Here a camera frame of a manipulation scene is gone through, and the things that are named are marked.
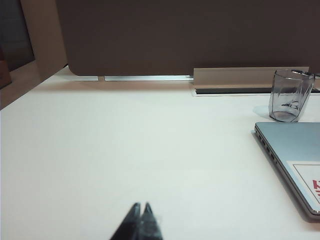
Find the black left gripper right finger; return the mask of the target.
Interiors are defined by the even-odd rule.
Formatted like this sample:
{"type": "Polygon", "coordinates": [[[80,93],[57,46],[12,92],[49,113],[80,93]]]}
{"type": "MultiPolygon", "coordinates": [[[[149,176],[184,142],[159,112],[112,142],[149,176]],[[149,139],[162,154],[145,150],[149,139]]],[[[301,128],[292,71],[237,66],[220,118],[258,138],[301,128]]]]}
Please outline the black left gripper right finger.
{"type": "Polygon", "coordinates": [[[162,240],[163,235],[159,224],[153,214],[151,205],[147,202],[140,217],[139,223],[140,240],[162,240]]]}

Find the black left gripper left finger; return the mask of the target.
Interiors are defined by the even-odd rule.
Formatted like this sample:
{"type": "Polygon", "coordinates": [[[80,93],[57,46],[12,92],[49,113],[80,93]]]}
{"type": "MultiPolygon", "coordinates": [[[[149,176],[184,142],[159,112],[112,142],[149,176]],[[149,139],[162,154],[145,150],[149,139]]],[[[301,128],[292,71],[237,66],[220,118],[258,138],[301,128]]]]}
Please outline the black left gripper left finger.
{"type": "Polygon", "coordinates": [[[137,240],[138,226],[140,224],[140,213],[141,204],[136,202],[129,209],[110,240],[137,240]]]}

